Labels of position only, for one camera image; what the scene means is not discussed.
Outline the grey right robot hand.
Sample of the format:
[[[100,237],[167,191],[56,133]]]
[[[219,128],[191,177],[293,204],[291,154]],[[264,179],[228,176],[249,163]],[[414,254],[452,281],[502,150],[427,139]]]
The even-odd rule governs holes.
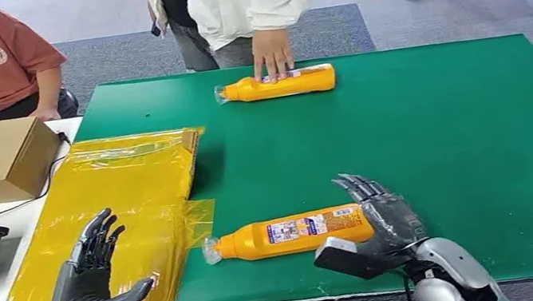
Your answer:
[[[390,259],[428,238],[427,228],[405,198],[378,181],[340,173],[332,183],[344,189],[374,231],[369,240],[358,244],[361,254]]]

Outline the person's hand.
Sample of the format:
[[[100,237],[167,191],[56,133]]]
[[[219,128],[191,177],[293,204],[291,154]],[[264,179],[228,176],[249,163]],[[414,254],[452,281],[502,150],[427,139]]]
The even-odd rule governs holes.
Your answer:
[[[257,30],[251,42],[255,80],[261,81],[266,75],[270,82],[276,82],[294,69],[286,29]]]

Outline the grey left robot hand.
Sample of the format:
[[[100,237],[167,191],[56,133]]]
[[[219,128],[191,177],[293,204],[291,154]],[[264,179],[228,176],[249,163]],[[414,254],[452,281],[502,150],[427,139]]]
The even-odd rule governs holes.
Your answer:
[[[143,301],[154,284],[147,277],[129,290],[110,293],[112,257],[119,235],[125,226],[112,229],[117,216],[110,208],[98,212],[82,228],[73,244],[70,257],[61,264],[51,301]]]

